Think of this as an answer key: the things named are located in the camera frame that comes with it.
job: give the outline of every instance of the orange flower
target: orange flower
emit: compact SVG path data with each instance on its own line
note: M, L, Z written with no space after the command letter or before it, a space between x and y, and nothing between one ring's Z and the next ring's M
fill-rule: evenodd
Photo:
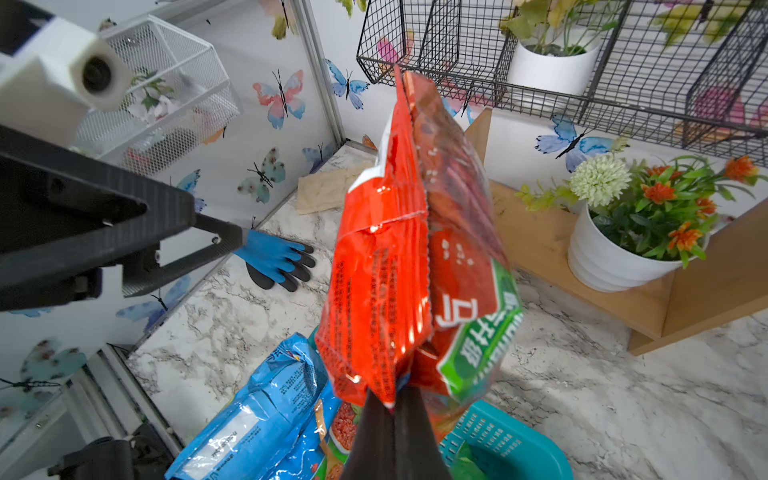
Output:
M688 227L690 227L690 222L683 223L680 225L680 228L670 232L672 241L668 247L669 250L677 246L677 249L680 251L686 250L690 252L690 249L694 248L696 241L702 237L702 233L696 228L688 230Z
M706 218L717 210L717 205L709 198L697 198L696 205L699 206L699 211L696 212L699 218Z
M725 176L731 180L745 184L745 178L754 177L760 173L760 169L755 167L749 157L746 155L737 160L729 160L725 164Z
M656 205L661 205L667 200L674 200L677 198L677 195L674 193L674 188L671 186L671 182L666 182L664 184L656 182L652 187L648 187L647 185L642 185L642 187L643 195Z
M652 177L653 177L654 175L656 175L656 176L659 176L659 175L661 175L662 173L664 173L664 171L665 171L667 168L669 168L669 167L670 167L669 165L664 165L663 167L651 167L651 168L648 168L648 169L646 169L646 172L648 172L648 174L649 174L649 175L651 175ZM670 180L674 180L675 178L678 178L678 177L680 177L680 176L682 176L682 175L683 175L683 172L679 172L679 171L678 171L678 172L675 172L675 173L673 173L673 174L672 174L672 176L670 177Z

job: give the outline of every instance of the wire basket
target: wire basket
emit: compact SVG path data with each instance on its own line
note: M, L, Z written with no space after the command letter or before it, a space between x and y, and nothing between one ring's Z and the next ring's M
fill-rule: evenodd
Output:
M465 106L547 118L565 113L585 127L718 157L749 154L768 167L768 8L762 0L670 2L700 9L689 32L671 43L658 24L669 6L613 1L621 3L618 26L602 41L579 95L507 83L517 39L499 25L516 15L511 0L371 0L357 59L372 83L394 84L397 63L426 74L444 97ZM602 3L586 5L579 24L601 15ZM716 41L707 17L713 12L734 13Z
M91 111L73 147L147 177L211 139L240 114L213 45L159 18L105 32L134 72L115 111Z

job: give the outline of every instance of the white wire basket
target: white wire basket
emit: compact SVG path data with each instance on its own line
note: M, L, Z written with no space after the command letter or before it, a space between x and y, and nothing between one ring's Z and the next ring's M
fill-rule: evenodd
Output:
M152 15L104 40L134 72L115 111L91 111L75 150L152 177L213 140L242 111L213 45Z

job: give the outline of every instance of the beige cloth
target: beige cloth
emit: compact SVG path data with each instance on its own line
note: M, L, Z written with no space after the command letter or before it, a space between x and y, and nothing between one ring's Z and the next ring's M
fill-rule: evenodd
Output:
M372 162L365 162L354 168L340 168L301 177L296 195L296 212L306 215L343 207L349 187L363 170L372 166Z

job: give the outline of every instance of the blue butterfly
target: blue butterfly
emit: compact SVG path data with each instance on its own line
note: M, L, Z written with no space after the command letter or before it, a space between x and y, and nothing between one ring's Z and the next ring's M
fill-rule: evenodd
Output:
M323 144L320 144L317 148L304 148L301 151L304 152L306 161L312 162L312 170L310 170L311 174L317 172L334 153L332 144L326 145L325 147Z
M171 288L168 293L165 294L165 298L160 295L152 295L156 300L150 302L137 303L136 305L129 306L119 310L115 316L120 318L128 318L135 322L141 319L147 319L147 325L144 327L144 331L147 332L154 326L155 323L162 317L167 311L172 310L177 303L181 300L181 297L187 292L190 287L190 276L182 276Z
M368 89L368 82L362 80L350 80L352 75L347 72L345 77L338 67L336 67L332 61L326 58L328 69L331 70L331 74L336 81L331 83L331 90L337 97L348 98L352 102L352 106L358 110L362 110L362 100L358 95L362 94Z
M29 310L12 310L10 313L14 315L26 315L28 317L40 316L43 313L50 313L52 308L33 308Z
M191 174L181 179L181 182L176 184L176 188L184 190L194 195L194 191L197 188L197 181L200 179L200 169L198 168ZM194 199L194 211L200 213L208 204L202 198L195 197Z
M274 188L286 179L286 166L283 162L277 161L280 158L280 151L273 148L267 152L264 160L261 162L261 170L253 162L253 168L248 168L249 172L256 172L258 177L248 177L237 186L237 193L241 195L250 195L257 203L265 204L270 201L270 188Z
M48 380L63 379L75 373L87 358L79 349L66 349L56 354L61 343L56 339L45 339L32 347L19 370L19 382L9 382L0 387L3 392L0 399L0 419L12 415L23 415L31 418L48 400L53 392L40 388L58 388L56 382Z
M605 137L585 137L585 131L576 135L576 127L570 118L564 114L552 117L552 128L557 135L539 135L536 150L543 154L553 154L563 150L555 158L565 155L565 167L573 173L579 164L595 155L606 154L611 151L614 141Z

